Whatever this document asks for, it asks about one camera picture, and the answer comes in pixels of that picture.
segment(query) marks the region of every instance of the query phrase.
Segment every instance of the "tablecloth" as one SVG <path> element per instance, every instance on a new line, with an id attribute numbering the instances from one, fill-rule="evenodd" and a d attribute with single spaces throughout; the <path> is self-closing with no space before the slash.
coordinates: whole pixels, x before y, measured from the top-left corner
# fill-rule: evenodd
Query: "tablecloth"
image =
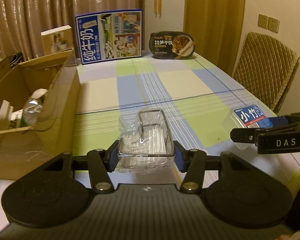
<path id="1" fill-rule="evenodd" d="M 140 109 L 164 110 L 173 134 L 186 149 L 197 148 L 208 155 L 231 151 L 281 181 L 295 194 L 300 186 L 300 153 L 258 155 L 256 147 L 239 150 L 223 129 L 230 109 L 258 105 L 275 116 L 261 101 L 208 60 L 194 54 L 188 60 L 161 60 L 148 52 L 141 58 L 78 66 L 82 84 L 73 139 L 74 155 L 96 148 L 108 148 L 120 134 L 119 117 L 133 122 Z M 118 183 L 176 183 L 184 177 L 176 167 L 163 173 L 110 173 Z M 90 187 L 87 172 L 75 178 Z M 206 172 L 204 187 L 217 180 Z M 0 180 L 0 198 L 12 181 Z M 7 225 L 1 208 L 0 230 Z"/>

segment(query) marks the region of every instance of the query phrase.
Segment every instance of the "chair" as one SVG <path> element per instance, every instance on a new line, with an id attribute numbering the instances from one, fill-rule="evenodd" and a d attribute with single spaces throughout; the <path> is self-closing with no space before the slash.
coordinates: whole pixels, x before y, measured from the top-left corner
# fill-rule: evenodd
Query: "chair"
<path id="1" fill-rule="evenodd" d="M 232 77 L 278 113 L 294 78 L 299 58 L 281 41 L 249 32 Z"/>

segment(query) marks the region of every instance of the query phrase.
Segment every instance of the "wall socket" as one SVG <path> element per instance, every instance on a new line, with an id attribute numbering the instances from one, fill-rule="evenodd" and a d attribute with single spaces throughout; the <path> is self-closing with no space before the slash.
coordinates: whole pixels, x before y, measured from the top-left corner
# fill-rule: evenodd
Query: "wall socket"
<path id="1" fill-rule="evenodd" d="M 278 31 L 279 31 L 279 24 L 280 24 L 280 21 L 278 19 L 269 17 L 269 20 L 268 20 L 268 30 L 273 31 L 275 33 L 278 33 Z"/>
<path id="2" fill-rule="evenodd" d="M 258 26 L 261 28 L 268 28 L 268 16 L 267 15 L 263 15 L 263 14 L 259 14 L 259 18 L 258 18 Z"/>

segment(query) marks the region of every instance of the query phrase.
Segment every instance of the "white wall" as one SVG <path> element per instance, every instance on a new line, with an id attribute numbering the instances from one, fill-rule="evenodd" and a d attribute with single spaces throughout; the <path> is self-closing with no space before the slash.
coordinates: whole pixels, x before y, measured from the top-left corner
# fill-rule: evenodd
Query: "white wall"
<path id="1" fill-rule="evenodd" d="M 145 0 L 145 49 L 150 34 L 159 31 L 183 31 L 185 0 L 162 0 L 162 15 L 155 17 L 154 0 Z"/>
<path id="2" fill-rule="evenodd" d="M 273 33 L 258 27 L 259 13 L 279 19 L 279 32 Z M 245 35 L 249 31 L 273 36 L 300 56 L 300 0 L 246 0 L 241 40 L 235 65 L 238 63 Z M 279 114 L 289 114 L 299 111 L 300 60 L 299 68 Z"/>

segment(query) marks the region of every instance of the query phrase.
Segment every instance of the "curtain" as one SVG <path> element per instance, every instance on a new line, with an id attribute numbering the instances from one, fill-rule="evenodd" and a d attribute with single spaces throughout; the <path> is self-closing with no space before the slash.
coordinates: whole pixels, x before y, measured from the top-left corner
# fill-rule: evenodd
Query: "curtain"
<path id="1" fill-rule="evenodd" d="M 185 32 L 195 51 L 231 75 L 240 42 L 245 0 L 186 0 Z"/>
<path id="2" fill-rule="evenodd" d="M 142 0 L 0 0 L 0 50 L 3 56 L 22 51 L 25 59 L 43 56 L 41 32 L 74 16 L 115 9 L 140 8 Z"/>

